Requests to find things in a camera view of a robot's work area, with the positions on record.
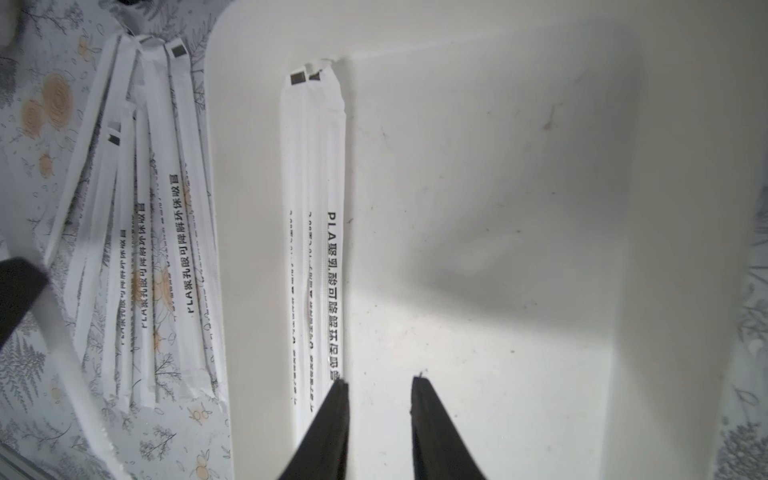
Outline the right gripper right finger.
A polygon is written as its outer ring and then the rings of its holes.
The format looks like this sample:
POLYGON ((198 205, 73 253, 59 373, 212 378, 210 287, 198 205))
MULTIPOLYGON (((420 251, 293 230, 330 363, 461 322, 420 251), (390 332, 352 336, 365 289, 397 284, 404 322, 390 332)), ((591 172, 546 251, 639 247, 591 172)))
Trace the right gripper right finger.
POLYGON ((410 414, 415 479, 485 479, 425 377, 412 380, 410 414))

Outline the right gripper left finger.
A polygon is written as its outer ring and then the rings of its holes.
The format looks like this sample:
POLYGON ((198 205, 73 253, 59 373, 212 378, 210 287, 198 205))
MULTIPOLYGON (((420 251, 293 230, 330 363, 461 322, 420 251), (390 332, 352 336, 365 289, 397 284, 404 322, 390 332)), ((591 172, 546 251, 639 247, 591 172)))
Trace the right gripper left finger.
POLYGON ((349 386, 337 379, 279 479, 344 480, 349 424, 349 386))

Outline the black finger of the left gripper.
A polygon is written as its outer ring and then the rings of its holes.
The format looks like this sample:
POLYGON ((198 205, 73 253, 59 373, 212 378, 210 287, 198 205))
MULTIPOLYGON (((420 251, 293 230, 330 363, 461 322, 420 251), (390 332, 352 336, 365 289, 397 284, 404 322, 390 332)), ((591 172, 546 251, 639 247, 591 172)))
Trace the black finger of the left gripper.
POLYGON ((48 284, 47 274, 27 259, 14 257, 1 262, 1 346, 48 284))

